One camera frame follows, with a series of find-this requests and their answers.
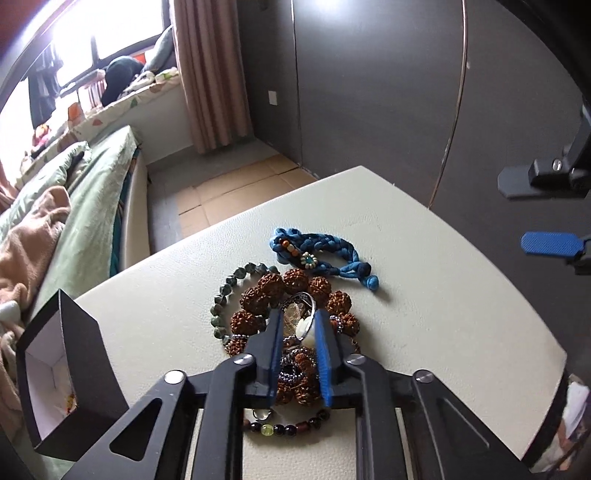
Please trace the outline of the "brown rudraksha bead mala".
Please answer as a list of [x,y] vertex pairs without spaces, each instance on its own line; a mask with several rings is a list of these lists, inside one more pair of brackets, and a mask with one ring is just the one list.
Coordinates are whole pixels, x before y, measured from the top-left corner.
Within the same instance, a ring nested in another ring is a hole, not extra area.
[[322,276],[300,269],[281,273],[276,267],[249,263],[226,278],[214,298],[211,325],[228,356],[245,350],[253,335],[266,329],[270,311],[283,312],[283,352],[276,403],[311,406],[321,398],[315,354],[314,315],[329,313],[335,333],[349,337],[356,352],[361,324],[352,313],[352,298],[335,290]]

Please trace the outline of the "black jewelry box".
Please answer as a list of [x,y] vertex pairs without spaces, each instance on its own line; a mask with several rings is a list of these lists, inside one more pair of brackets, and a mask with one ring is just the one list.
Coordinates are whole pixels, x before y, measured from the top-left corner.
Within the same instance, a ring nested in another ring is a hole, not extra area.
[[[62,290],[24,330],[16,360],[24,422],[39,454],[79,460],[128,409],[98,323]],[[65,416],[71,391],[77,407]]]

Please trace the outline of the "flattened cardboard sheets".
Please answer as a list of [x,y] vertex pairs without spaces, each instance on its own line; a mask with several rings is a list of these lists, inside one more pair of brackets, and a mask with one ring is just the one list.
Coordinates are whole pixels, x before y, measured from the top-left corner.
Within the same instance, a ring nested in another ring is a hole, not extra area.
[[182,238],[245,210],[317,181],[286,156],[276,154],[221,174],[176,194]]

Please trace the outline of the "pink fleece blanket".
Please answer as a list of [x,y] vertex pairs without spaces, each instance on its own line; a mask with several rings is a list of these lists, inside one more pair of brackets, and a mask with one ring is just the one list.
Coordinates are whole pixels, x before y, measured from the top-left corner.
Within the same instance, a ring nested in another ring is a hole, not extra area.
[[66,189],[52,186],[1,243],[1,432],[9,439],[23,419],[16,385],[16,341],[24,331],[21,316],[38,293],[70,211]]

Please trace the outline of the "light green duvet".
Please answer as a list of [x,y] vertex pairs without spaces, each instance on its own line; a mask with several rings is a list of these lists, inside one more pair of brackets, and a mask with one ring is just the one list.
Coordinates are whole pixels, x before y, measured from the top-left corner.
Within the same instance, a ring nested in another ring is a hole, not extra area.
[[44,162],[38,173],[24,184],[12,204],[2,212],[1,240],[22,221],[48,188],[63,186],[71,191],[90,162],[91,149],[87,142],[77,142],[52,160]]

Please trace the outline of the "patterned window seat pad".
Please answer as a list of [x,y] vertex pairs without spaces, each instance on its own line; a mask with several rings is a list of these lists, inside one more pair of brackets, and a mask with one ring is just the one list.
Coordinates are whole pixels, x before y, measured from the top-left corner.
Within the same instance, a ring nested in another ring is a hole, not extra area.
[[15,187],[21,189],[33,178],[45,163],[53,159],[70,145],[77,142],[90,143],[103,130],[122,118],[128,111],[150,103],[165,92],[180,84],[179,71],[176,67],[163,70],[157,75],[147,72],[140,75],[140,81],[132,83],[133,88],[119,100],[100,108],[75,126],[66,126],[61,134],[55,134],[35,158],[25,157],[21,162],[21,176]]

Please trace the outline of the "orange item on sill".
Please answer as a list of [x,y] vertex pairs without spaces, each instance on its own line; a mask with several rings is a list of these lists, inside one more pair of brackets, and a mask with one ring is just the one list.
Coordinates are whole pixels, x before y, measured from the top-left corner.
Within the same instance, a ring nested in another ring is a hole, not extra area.
[[68,121],[77,124],[84,120],[84,111],[79,102],[72,103],[67,109]]

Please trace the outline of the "colourful plush toy on sill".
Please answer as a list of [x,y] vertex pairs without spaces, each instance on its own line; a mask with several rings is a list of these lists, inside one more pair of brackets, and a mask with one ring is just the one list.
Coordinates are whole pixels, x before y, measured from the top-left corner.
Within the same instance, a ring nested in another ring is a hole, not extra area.
[[32,149],[31,156],[37,156],[47,144],[47,141],[51,137],[51,129],[47,124],[41,124],[35,128],[32,137]]

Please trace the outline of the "black bag on sill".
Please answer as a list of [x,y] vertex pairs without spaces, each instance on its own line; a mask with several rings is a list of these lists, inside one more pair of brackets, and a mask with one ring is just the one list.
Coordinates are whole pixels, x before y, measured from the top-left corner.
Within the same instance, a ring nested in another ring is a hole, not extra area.
[[143,64],[131,56],[113,59],[105,71],[106,88],[101,96],[102,106],[107,107],[115,102],[142,69]]

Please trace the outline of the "grey cushion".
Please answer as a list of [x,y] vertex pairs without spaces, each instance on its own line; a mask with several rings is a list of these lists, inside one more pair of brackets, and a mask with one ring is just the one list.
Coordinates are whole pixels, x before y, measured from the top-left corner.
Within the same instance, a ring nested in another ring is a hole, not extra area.
[[150,71],[157,74],[166,68],[169,58],[174,53],[174,40],[172,26],[168,26],[154,45],[153,56],[146,61],[143,72]]

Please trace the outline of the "pink right curtain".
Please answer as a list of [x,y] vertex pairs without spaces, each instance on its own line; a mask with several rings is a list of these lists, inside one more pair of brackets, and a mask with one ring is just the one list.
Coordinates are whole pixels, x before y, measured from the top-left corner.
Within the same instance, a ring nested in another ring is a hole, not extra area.
[[204,154],[252,134],[235,1],[170,3],[192,144]]

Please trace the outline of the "dark hanging clothes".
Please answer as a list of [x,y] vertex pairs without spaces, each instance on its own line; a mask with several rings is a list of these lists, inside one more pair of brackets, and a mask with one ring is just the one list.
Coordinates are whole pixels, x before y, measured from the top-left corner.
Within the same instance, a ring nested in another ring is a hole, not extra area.
[[63,62],[56,50],[49,45],[27,71],[30,116],[34,129],[44,124],[55,110],[56,99],[61,91],[57,73],[62,66]]

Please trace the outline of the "white wall socket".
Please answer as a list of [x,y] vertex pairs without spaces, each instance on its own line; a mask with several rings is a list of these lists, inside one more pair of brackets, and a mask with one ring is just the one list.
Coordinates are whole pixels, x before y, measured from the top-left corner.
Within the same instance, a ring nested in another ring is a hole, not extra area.
[[277,98],[276,91],[270,90],[267,92],[267,97],[269,98],[270,105],[277,106],[279,104],[279,98]]

